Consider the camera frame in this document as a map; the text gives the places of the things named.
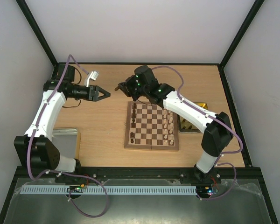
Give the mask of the wooden chess board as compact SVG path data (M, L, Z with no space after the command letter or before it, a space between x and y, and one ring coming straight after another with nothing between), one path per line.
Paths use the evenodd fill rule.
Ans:
M137 104L136 109L136 127L133 129L135 133L134 143L130 140L130 124L132 122L132 105ZM162 151L178 151L179 150L179 131L177 115L174 116L174 137L175 144L171 146L163 145L162 134L162 109L158 105L149 105L146 103L129 101L127 104L126 116L126 132L124 140L125 149L137 150L162 150Z

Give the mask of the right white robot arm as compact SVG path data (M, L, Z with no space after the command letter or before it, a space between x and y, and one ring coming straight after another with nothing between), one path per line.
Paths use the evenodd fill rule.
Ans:
M146 97L151 104L170 110L197 127L203 134L203 153L194 167L194 177L200 183L210 178L210 171L234 136L225 112L217 114L203 109L169 84L159 83L147 65L136 68L134 75L119 83L116 90L121 90L134 101Z

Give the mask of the gold tin with dark pieces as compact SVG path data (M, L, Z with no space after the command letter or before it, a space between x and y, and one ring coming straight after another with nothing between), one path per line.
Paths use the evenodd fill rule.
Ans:
M196 102L196 104L205 109L208 110L208 105L205 102ZM181 117L180 115L177 116L178 120L178 126L179 126L179 132L180 133L200 133L199 129L194 126L191 122L187 121L184 117Z

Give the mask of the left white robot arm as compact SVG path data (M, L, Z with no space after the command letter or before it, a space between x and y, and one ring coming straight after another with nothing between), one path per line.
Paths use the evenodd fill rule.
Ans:
M86 72L84 84L75 83L74 66L60 64L58 72L43 86L42 101L37 114L23 136L16 136L14 147L21 165L29 172L33 168L73 173L80 162L63 156L52 143L53 129L61 108L68 98L97 102L110 97L110 93L97 85L91 85L99 76L97 71Z

